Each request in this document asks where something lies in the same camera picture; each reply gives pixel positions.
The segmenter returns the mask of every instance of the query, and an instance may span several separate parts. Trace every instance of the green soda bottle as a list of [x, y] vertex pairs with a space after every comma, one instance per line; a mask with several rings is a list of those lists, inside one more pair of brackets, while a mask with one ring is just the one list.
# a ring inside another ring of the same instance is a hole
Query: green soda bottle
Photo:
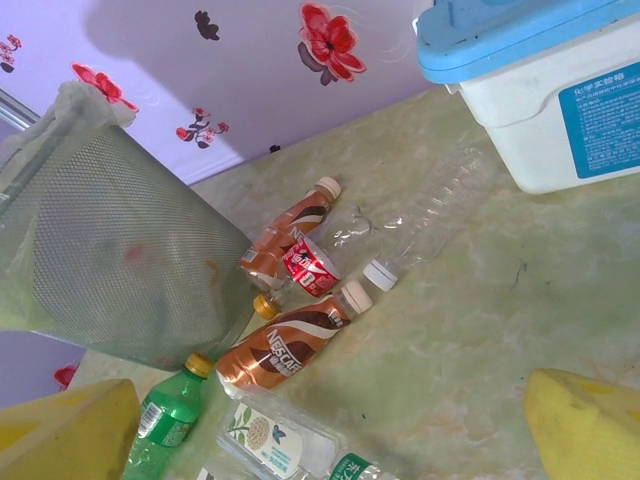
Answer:
[[122, 480], [158, 480], [200, 415], [200, 390], [213, 364], [199, 353], [180, 373], [151, 389], [142, 402], [138, 436]]

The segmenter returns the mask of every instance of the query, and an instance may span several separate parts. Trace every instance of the red label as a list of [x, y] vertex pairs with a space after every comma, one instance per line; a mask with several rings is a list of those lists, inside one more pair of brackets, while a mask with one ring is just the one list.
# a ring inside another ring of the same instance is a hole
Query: red label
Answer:
[[340, 281], [327, 270], [319, 256], [313, 253], [304, 237], [284, 254], [282, 260], [291, 278], [314, 297], [323, 296]]

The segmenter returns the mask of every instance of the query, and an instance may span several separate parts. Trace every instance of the blue label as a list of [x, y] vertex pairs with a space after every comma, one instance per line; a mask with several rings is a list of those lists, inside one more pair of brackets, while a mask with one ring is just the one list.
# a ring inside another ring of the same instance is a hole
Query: blue label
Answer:
[[640, 166], [640, 62], [558, 95], [578, 178]]

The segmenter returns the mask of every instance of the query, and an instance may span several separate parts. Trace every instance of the yellow sponge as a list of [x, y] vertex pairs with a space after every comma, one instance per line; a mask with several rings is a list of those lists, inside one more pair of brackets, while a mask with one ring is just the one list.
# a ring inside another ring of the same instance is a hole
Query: yellow sponge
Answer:
[[119, 480], [139, 418], [129, 380], [0, 410], [0, 479]]
[[552, 480], [640, 479], [640, 391], [538, 369], [524, 407]]

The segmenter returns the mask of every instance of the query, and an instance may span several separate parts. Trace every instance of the blue lid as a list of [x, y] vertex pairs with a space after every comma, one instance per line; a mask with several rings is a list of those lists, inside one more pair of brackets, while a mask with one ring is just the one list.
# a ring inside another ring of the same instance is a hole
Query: blue lid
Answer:
[[418, 20], [418, 61], [435, 83], [497, 70], [640, 12], [640, 0], [436, 0]]

